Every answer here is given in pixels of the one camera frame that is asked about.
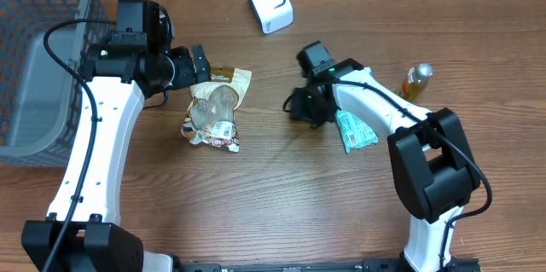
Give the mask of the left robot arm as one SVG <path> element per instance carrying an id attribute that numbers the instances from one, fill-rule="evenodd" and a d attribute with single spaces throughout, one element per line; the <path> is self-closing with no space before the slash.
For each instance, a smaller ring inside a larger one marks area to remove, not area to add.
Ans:
<path id="1" fill-rule="evenodd" d="M 167 10 L 119 0 L 111 32 L 71 75 L 82 88 L 78 128 L 63 182 L 43 221 L 21 244 L 41 271 L 178 271 L 173 255 L 148 252 L 120 226 L 119 195 L 131 133 L 144 102 L 208 81 L 200 45 L 173 47 Z"/>

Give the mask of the white barcode scanner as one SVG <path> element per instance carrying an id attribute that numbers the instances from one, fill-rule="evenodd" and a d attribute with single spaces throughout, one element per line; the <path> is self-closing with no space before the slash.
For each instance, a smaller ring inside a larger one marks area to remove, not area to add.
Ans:
<path id="1" fill-rule="evenodd" d="M 271 34 L 293 23 L 290 0 L 248 0 L 263 34 Z"/>

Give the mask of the teal wipes packet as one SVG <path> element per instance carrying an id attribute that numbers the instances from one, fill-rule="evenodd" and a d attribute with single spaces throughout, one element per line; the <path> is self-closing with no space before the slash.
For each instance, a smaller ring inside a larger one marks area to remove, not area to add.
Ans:
<path id="1" fill-rule="evenodd" d="M 345 110 L 338 110 L 335 113 L 335 121 L 346 153 L 378 143 L 375 132 L 356 115 Z"/>

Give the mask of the yellow dish soap bottle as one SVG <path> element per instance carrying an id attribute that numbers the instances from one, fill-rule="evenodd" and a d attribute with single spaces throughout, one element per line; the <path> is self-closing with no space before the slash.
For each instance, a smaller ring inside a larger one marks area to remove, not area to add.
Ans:
<path id="1" fill-rule="evenodd" d="M 394 93 L 406 101 L 414 102 L 427 87 L 433 75 L 433 66 L 430 63 L 421 63 L 411 67 L 403 82 L 394 90 Z"/>

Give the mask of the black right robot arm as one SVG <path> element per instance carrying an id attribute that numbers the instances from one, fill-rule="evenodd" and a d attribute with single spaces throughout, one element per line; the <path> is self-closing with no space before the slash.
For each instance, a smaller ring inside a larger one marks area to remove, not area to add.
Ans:
<path id="1" fill-rule="evenodd" d="M 336 61 L 315 42 L 296 56 L 306 79 L 283 105 L 293 120 L 318 128 L 339 110 L 386 138 L 394 186 L 410 214 L 409 240 L 397 258 L 368 258 L 362 271 L 478 271 L 477 259 L 450 254 L 456 222 L 474 190 L 486 184 L 457 115 L 432 112 L 379 84 L 370 68 Z"/>

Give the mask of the grey plastic mesh basket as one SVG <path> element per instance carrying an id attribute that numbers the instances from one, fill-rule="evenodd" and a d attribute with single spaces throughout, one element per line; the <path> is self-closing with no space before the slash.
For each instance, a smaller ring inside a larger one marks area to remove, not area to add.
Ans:
<path id="1" fill-rule="evenodd" d="M 1 161 L 65 166 L 78 127 L 78 70 L 109 31 L 101 0 L 1 0 Z"/>

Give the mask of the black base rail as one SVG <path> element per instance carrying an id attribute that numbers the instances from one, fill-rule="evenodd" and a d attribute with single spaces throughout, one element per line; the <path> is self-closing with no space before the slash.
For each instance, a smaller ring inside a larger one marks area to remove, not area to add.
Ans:
<path id="1" fill-rule="evenodd" d="M 175 272 L 397 272 L 413 271 L 404 256 L 364 259 L 361 263 L 286 263 L 222 266 L 218 263 L 181 263 L 174 259 Z"/>

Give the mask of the beige brown snack bag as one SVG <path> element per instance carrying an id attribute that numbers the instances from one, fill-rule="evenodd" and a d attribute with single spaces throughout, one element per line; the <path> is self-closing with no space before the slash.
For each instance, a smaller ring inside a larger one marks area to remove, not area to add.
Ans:
<path id="1" fill-rule="evenodd" d="M 231 153 L 240 151 L 235 111 L 250 87 L 252 72 L 213 67 L 211 80 L 190 87 L 192 101 L 181 133 L 192 145 L 209 145 Z"/>

